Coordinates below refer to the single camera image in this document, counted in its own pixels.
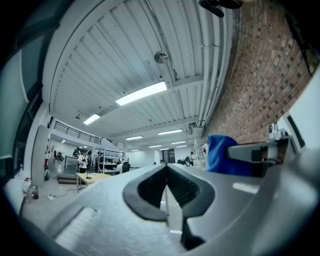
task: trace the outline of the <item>ceiling light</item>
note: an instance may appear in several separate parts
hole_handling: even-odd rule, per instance
[[[185,143],[185,141],[174,142],[174,143],[171,143],[171,144],[180,144],[180,143]]]
[[[156,94],[162,91],[165,91],[167,89],[165,82],[158,82],[154,85],[150,85],[146,88],[143,88],[141,90],[135,91],[127,96],[124,96],[115,102],[118,103],[120,106],[123,106],[127,103],[136,101],[138,99],[147,97],[152,94]]]
[[[90,116],[87,120],[85,120],[83,123],[85,125],[91,124],[93,121],[97,120],[100,116],[97,114],[93,114],[92,116]]]
[[[170,131],[164,131],[164,132],[158,132],[158,135],[164,135],[164,134],[175,134],[175,133],[181,133],[183,130],[170,130]]]
[[[136,139],[142,139],[142,136],[137,136],[137,137],[131,137],[131,138],[125,138],[127,141],[131,141],[131,140],[136,140]]]

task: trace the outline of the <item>pipe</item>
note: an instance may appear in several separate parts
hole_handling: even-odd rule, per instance
[[[221,71],[220,71],[220,74],[219,74],[219,77],[218,77],[217,85],[215,87],[213,100],[212,100],[212,102],[210,104],[211,105],[210,109],[207,112],[207,116],[205,116],[204,123],[202,124],[203,126],[205,126],[205,124],[207,123],[207,121],[208,121],[208,119],[210,117],[210,114],[213,111],[213,107],[215,106],[215,100],[216,100],[218,91],[220,89],[221,77],[222,77],[222,74],[223,74],[223,70],[222,69],[224,68],[225,61],[226,61],[226,51],[227,51],[227,20],[226,20],[226,16],[228,15],[229,11],[226,11],[226,9],[224,7],[222,7],[222,11],[223,11],[223,13],[225,13],[225,15],[222,18],[222,24],[223,24],[223,50],[222,51],[223,52],[222,52],[222,61],[221,61]]]
[[[203,119],[206,121],[206,117],[208,115],[209,107],[212,103],[212,96],[214,94],[217,95],[217,87],[216,87],[216,78],[218,72],[218,65],[219,65],[219,51],[220,51],[220,20],[218,16],[212,14],[212,22],[213,22],[213,65],[212,65],[212,75],[211,75],[211,83],[210,83],[210,91],[208,94],[208,101],[205,107]]]
[[[211,57],[211,42],[210,42],[210,32],[209,32],[209,21],[208,21],[208,12],[206,9],[199,7],[199,18],[201,23],[202,30],[202,47],[203,47],[203,88],[202,88],[202,97],[201,97],[201,106],[199,113],[200,125],[202,122],[205,104],[207,102],[208,95],[208,84],[209,84],[209,73],[210,73],[210,57]]]

